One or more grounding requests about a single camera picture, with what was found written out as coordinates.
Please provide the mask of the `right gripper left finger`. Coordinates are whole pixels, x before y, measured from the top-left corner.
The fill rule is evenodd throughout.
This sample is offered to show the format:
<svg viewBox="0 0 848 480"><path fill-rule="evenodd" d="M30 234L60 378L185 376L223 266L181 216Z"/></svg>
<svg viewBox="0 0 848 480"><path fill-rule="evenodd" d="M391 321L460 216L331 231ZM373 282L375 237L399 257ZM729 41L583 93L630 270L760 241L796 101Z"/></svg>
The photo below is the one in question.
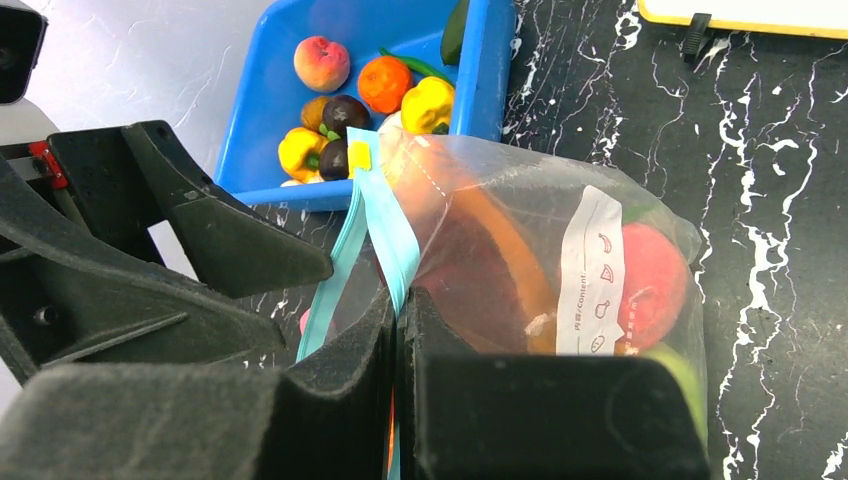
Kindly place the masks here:
<svg viewBox="0 0 848 480"><path fill-rule="evenodd" d="M394 311L381 292L288 368L82 364L1 422L5 479L383 479Z"/></svg>

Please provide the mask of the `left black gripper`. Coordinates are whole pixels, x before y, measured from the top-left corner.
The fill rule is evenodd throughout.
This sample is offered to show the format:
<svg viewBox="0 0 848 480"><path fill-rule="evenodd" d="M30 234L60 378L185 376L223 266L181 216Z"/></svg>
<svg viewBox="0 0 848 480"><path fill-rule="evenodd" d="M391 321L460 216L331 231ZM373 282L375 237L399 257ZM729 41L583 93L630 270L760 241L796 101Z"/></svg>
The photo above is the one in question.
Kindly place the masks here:
<svg viewBox="0 0 848 480"><path fill-rule="evenodd" d="M258 215L161 120L60 132L1 159L1 360L26 384L72 362L241 364L280 350L243 297L317 283L327 252Z"/></svg>

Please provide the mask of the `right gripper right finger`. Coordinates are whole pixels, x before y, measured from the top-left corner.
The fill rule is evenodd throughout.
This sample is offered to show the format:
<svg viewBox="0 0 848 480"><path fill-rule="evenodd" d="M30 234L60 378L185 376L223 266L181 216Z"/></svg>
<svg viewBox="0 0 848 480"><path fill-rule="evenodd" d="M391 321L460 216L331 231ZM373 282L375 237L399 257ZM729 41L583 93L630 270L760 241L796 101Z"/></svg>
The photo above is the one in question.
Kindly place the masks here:
<svg viewBox="0 0 848 480"><path fill-rule="evenodd" d="M480 354L427 291L398 318L403 479L706 479L682 381L653 358Z"/></svg>

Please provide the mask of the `hot dog bun toy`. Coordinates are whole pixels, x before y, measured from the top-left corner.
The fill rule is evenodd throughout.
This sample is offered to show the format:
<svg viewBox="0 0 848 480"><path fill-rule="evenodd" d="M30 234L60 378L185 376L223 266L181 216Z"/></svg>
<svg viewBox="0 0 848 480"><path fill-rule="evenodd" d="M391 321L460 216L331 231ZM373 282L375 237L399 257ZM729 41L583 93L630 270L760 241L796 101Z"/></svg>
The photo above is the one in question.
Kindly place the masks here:
<svg viewBox="0 0 848 480"><path fill-rule="evenodd" d="M421 251L413 284L475 350L550 353L535 336L555 310L551 283L505 205L450 152L454 139L379 136L382 171Z"/></svg>

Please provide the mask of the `clear zip top bag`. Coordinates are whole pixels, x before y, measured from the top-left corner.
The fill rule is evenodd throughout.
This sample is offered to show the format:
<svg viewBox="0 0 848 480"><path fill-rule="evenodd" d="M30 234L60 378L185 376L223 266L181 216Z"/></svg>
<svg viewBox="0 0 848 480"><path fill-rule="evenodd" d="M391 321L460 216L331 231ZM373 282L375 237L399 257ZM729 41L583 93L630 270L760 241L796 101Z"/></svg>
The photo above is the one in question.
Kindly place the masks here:
<svg viewBox="0 0 848 480"><path fill-rule="evenodd" d="M690 222L620 171L478 138L352 127L341 152L350 213L300 357L341 329L351 274L371 258L395 308L426 289L477 351L659 362L706 439Z"/></svg>

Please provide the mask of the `green round melon toy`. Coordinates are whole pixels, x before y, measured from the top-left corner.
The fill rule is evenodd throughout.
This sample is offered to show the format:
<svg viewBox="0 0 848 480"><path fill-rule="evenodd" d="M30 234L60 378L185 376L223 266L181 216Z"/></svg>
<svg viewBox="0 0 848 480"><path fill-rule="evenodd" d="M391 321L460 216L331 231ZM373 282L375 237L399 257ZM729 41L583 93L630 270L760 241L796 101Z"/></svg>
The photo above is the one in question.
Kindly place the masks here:
<svg viewBox="0 0 848 480"><path fill-rule="evenodd" d="M704 447L708 440L707 398L695 367L664 343L642 350L641 356L659 362L676 380L689 408L696 432Z"/></svg>

